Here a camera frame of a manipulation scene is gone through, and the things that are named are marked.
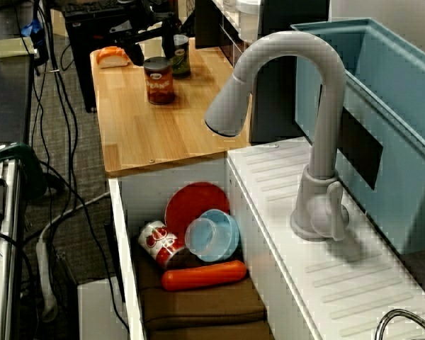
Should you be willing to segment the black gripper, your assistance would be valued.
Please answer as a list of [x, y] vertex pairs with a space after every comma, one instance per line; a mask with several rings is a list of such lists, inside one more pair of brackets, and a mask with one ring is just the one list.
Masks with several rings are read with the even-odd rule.
[[174, 56], [174, 34], [176, 33], [176, 15], [174, 12], [131, 13], [125, 12], [126, 20], [109, 30], [112, 41], [125, 43], [125, 52], [131, 62], [142, 66], [145, 56], [138, 42], [152, 38], [162, 38], [165, 57]]

